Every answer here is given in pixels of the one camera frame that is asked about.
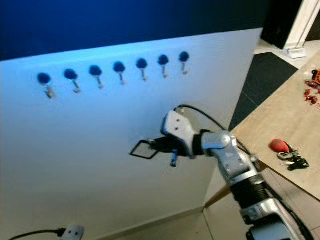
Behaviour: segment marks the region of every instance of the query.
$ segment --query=tiled floor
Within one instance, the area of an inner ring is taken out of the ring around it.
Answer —
[[[301,68],[317,52],[320,51],[320,40],[306,42],[306,58],[291,59],[283,52],[261,40],[255,54],[272,52],[296,68]],[[208,188],[208,200],[221,186],[224,180],[215,170]],[[313,199],[297,187],[267,169],[263,175],[268,183],[292,206],[296,214],[306,223],[316,240],[320,240],[320,202]],[[249,227],[245,225],[239,213],[239,206],[231,195],[217,202],[204,213],[197,213],[179,220],[167,222],[150,229],[137,232],[118,240],[245,240]]]

